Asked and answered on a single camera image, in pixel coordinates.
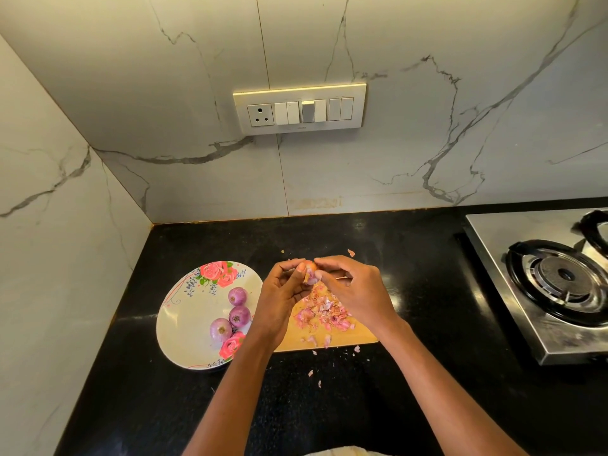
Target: black countertop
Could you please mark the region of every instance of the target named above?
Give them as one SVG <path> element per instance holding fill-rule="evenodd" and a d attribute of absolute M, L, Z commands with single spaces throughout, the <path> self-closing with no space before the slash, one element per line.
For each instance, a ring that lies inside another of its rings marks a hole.
<path fill-rule="evenodd" d="M 608 454 L 608 365 L 539 367 L 462 228 L 470 213 L 597 205 L 608 198 L 159 225 L 56 455 L 181 453 L 225 371 L 177 367 L 156 342 L 156 314 L 181 276 L 228 259 L 264 278 L 276 261 L 347 248 L 380 268 L 399 314 L 527 451 Z M 274 354 L 246 453 L 303 455 L 357 445 L 389 455 L 441 454 L 383 346 L 352 353 L 349 347 Z"/>

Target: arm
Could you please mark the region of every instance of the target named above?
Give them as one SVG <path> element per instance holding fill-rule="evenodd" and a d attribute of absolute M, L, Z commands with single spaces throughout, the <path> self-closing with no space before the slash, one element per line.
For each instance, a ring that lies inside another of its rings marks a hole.
<path fill-rule="evenodd" d="M 285 337 L 293 306 L 308 293 L 303 285 L 303 261 L 278 263 L 265 279 L 249 332 L 183 456 L 243 454 L 245 451 L 266 365 Z M 285 273 L 296 266 L 291 276 Z"/>
<path fill-rule="evenodd" d="M 380 271 L 345 256 L 318 258 L 315 276 L 367 326 L 399 365 L 447 456 L 525 456 L 399 318 Z M 351 278 L 347 284 L 335 276 Z"/>

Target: onion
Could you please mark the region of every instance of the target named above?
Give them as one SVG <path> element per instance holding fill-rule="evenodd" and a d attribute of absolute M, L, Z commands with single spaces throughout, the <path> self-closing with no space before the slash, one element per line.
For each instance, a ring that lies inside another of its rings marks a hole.
<path fill-rule="evenodd" d="M 232 327 L 226 319 L 216 319 L 209 326 L 209 335 L 215 342 L 222 344 L 232 336 Z"/>
<path fill-rule="evenodd" d="M 242 328 L 248 324 L 251 318 L 251 312 L 244 306 L 236 306 L 228 314 L 228 319 L 232 323 L 232 326 L 236 328 Z"/>
<path fill-rule="evenodd" d="M 304 261 L 306 264 L 306 275 L 304 275 L 304 283 L 315 284 L 319 279 L 314 275 L 314 271 L 318 269 L 317 265 L 312 261 Z"/>
<path fill-rule="evenodd" d="M 247 302 L 247 291 L 240 286 L 232 288 L 232 290 L 230 290 L 228 293 L 228 300 L 233 306 L 242 306 L 245 304 L 245 302 Z"/>

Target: wall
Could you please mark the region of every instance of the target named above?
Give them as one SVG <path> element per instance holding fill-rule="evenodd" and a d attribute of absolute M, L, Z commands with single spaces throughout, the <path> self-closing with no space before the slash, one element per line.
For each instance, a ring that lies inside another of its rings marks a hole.
<path fill-rule="evenodd" d="M 150 222 L 0 37 L 0 454 L 51 455 Z"/>
<path fill-rule="evenodd" d="M 0 0 L 154 222 L 605 195 L 605 0 Z M 369 84 L 360 130 L 243 138 L 233 91 Z"/>

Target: plate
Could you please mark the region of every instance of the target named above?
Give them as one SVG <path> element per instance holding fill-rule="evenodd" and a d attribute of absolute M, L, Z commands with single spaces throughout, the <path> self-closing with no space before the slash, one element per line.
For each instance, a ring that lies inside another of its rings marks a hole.
<path fill-rule="evenodd" d="M 249 322 L 224 344 L 209 335 L 211 322 L 228 318 L 234 307 L 228 292 L 240 286 L 247 291 L 245 307 L 253 317 L 262 279 L 245 264 L 217 261 L 205 264 L 179 279 L 163 300 L 156 318 L 156 339 L 165 356 L 191 370 L 217 368 L 232 360 L 251 325 Z"/>

